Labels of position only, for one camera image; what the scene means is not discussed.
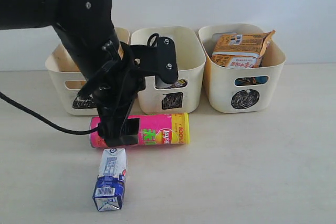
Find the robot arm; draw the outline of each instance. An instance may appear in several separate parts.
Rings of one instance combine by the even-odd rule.
[[[109,147],[138,142],[139,120],[128,120],[146,76],[178,79],[174,41],[157,35],[156,46],[129,46],[116,35],[112,0],[0,0],[0,30],[53,26],[87,79],[79,97],[92,96]]]

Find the lays logo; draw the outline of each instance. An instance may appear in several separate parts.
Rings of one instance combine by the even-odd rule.
[[[171,129],[162,129],[155,137],[156,144],[178,144],[179,136]]]

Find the white tabletop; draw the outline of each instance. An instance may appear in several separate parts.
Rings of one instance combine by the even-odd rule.
[[[336,64],[287,65],[270,107],[221,114],[206,97],[191,144],[131,147],[124,208],[97,212],[101,151],[0,101],[0,223],[336,223]],[[0,91],[75,130],[47,72]]]

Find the pink chip can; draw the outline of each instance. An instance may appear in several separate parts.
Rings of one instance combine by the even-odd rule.
[[[187,113],[162,115],[131,115],[129,119],[139,118],[140,129],[138,145],[189,144],[189,118]],[[100,123],[98,117],[92,118],[91,129]],[[90,135],[93,148],[109,148],[105,141],[93,132]]]

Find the lays chips can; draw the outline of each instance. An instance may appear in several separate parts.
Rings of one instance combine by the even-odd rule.
[[[134,118],[140,119],[138,145],[190,143],[189,118],[187,113],[129,116],[129,119]],[[99,118],[93,118],[91,129],[97,127],[99,123]],[[90,135],[90,143],[93,148],[109,148],[97,132],[93,132]]]

